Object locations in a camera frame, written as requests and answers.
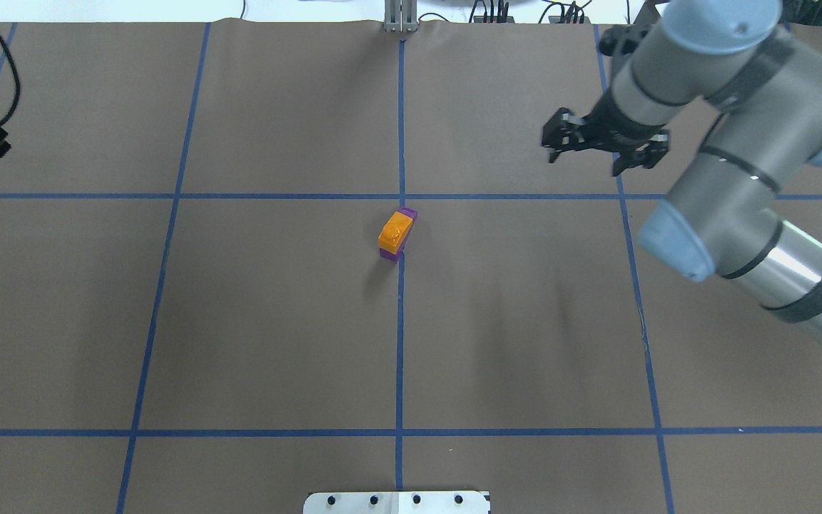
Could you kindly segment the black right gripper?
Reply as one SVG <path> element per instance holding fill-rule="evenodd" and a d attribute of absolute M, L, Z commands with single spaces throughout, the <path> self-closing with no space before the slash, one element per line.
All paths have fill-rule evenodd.
<path fill-rule="evenodd" d="M 616 153 L 612 176 L 617 178 L 627 169 L 658 165 L 671 150 L 671 134 L 630 119 L 617 105 L 613 91 L 606 90 L 587 117 L 558 108 L 542 127 L 541 146 L 548 150 L 548 163 L 570 151 L 594 148 Z"/>

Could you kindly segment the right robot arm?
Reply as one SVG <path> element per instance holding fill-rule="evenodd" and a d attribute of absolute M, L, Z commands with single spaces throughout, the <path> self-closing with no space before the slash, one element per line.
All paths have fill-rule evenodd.
<path fill-rule="evenodd" d="M 672 1 L 655 24 L 598 43 L 612 79 L 589 114 L 542 127 L 550 162 L 614 153 L 612 173 L 655 166 L 666 125 L 704 99 L 719 117 L 641 227 L 648 253 L 691 282 L 720 276 L 822 344 L 822 243 L 772 209 L 805 165 L 822 167 L 822 54 L 780 26 L 780 1 Z"/>

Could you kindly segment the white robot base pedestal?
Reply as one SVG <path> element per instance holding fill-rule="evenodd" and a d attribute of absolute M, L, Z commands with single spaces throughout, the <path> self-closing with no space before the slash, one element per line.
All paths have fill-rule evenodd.
<path fill-rule="evenodd" d="M 490 513 L 488 492 L 476 490 L 319 492 L 303 513 Z"/>

